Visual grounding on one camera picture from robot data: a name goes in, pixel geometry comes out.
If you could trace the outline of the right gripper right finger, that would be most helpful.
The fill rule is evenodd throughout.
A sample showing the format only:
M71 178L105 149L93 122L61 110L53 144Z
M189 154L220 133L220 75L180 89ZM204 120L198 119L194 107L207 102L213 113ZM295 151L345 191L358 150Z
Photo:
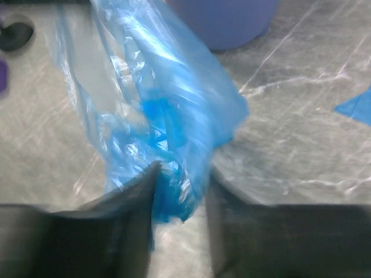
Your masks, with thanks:
M254 202L218 171L205 196L214 277L369 277L370 206Z

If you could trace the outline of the blue plastic trash bin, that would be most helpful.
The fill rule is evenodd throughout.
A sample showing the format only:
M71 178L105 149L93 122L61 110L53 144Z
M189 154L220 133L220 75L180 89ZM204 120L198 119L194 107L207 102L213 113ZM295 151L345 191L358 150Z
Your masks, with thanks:
M264 36L279 0L171 0L166 4L209 49L228 50Z

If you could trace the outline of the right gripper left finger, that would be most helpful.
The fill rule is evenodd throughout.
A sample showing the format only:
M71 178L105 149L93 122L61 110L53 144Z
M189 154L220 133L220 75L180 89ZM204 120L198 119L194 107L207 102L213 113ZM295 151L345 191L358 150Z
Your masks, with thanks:
M146 277L152 203L161 166L151 163L77 210L1 205L2 277Z

